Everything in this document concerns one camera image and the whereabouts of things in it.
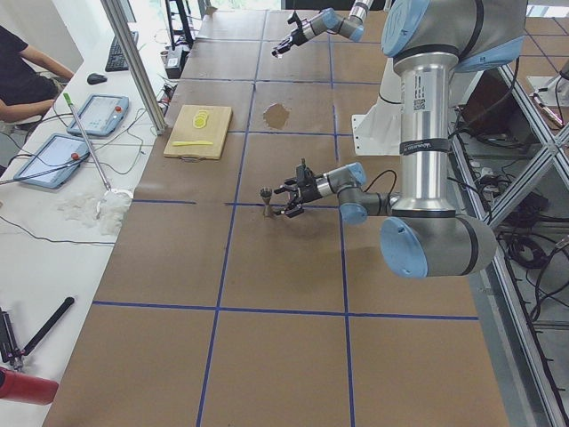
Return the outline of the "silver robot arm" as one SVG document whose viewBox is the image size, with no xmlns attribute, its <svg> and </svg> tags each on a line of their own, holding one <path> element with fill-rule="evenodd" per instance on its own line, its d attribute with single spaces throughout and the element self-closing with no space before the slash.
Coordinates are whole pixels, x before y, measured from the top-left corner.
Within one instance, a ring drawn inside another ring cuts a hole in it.
<svg viewBox="0 0 569 427">
<path fill-rule="evenodd" d="M 372 5 L 372 0 L 355 1 L 347 17 L 339 15 L 333 8 L 325 8 L 309 20 L 301 19 L 294 11 L 288 17 L 287 23 L 294 23 L 296 28 L 272 49 L 271 54 L 281 58 L 293 46 L 301 46 L 323 33 L 336 34 L 359 42 L 365 32 L 364 22 Z"/>
<path fill-rule="evenodd" d="M 305 204 L 334 195 L 348 224 L 383 217 L 381 253 L 398 276 L 464 276 L 484 269 L 497 248 L 493 231 L 457 213 L 446 198 L 450 82 L 453 73 L 515 60 L 523 45 L 526 7 L 524 1 L 395 2 L 381 49 L 401 80 L 400 195 L 364 191 L 359 163 L 322 174 L 299 165 L 281 186 L 289 196 L 282 214 L 294 217 Z"/>
</svg>

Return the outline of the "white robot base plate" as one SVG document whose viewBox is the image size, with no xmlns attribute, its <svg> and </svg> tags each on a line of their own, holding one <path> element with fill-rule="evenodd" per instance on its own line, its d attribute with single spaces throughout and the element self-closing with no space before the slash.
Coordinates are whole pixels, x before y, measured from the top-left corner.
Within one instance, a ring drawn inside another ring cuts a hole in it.
<svg viewBox="0 0 569 427">
<path fill-rule="evenodd" d="M 376 102 L 364 115 L 352 116 L 357 156 L 398 156 L 401 132 L 401 79 L 388 58 Z"/>
</svg>

